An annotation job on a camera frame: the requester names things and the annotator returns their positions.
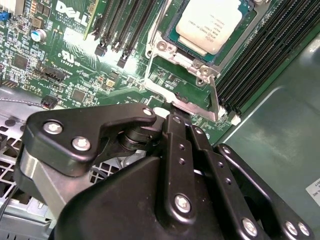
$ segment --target gray metal panel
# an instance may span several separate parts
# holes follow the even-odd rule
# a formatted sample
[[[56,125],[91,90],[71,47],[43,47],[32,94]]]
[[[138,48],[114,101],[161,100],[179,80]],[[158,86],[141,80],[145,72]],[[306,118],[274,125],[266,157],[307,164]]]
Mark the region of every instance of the gray metal panel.
[[[320,206],[306,187],[320,178],[320,35],[224,136],[320,239]]]

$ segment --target sticker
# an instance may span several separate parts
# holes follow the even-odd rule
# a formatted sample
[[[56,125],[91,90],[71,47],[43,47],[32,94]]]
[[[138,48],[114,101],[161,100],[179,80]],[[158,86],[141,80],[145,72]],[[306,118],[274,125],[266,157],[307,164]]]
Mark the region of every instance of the sticker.
[[[305,189],[320,207],[320,178]]]

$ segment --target silver screw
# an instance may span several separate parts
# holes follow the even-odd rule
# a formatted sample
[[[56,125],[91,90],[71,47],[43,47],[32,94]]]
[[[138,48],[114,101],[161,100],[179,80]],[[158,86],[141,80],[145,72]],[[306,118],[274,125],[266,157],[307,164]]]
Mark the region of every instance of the silver screw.
[[[201,131],[200,128],[198,128],[198,127],[195,128],[195,131],[196,131],[198,134],[202,134],[202,131]]]
[[[230,149],[229,148],[227,148],[227,147],[222,147],[223,148],[223,150],[227,153],[227,154],[231,154],[231,151],[230,151]]]
[[[88,151],[91,147],[89,140],[83,136],[76,137],[72,140],[72,146],[78,151]]]
[[[147,114],[148,116],[151,116],[151,115],[152,115],[152,111],[149,110],[148,108],[144,108],[144,109],[143,109],[143,112],[144,112],[145,114]]]
[[[174,203],[176,207],[179,209],[179,211],[184,214],[189,213],[191,210],[191,204],[185,196],[178,194],[174,198]]]
[[[298,231],[297,231],[297,229],[295,228],[295,226],[291,222],[286,221],[285,225],[286,225],[286,228],[289,230],[289,232],[292,235],[298,236]]]
[[[256,237],[258,235],[258,230],[256,228],[256,226],[254,225],[254,223],[248,219],[248,218],[244,218],[242,220],[242,224],[244,226],[244,229],[246,230],[246,232],[253,236],[253,237]]]
[[[60,134],[63,130],[62,126],[59,123],[49,121],[43,125],[43,130],[48,134]]]
[[[298,223],[298,226],[299,226],[301,232],[302,232],[304,235],[310,236],[310,232],[309,232],[308,228],[307,228],[305,225],[303,225],[301,222],[299,222],[299,223]]]

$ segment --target motherboard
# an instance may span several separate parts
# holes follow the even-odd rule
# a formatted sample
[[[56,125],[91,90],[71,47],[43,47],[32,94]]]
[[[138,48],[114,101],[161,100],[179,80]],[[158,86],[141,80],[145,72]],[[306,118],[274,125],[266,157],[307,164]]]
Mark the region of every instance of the motherboard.
[[[320,0],[0,0],[0,88],[172,103],[214,144],[320,29]]]

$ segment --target capacitor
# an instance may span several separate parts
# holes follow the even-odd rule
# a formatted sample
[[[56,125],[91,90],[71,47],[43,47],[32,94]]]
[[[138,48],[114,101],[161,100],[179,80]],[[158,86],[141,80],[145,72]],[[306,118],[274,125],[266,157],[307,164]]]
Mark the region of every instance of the capacitor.
[[[47,38],[47,34],[42,29],[37,29],[31,32],[31,38],[35,42],[41,42],[44,41]]]

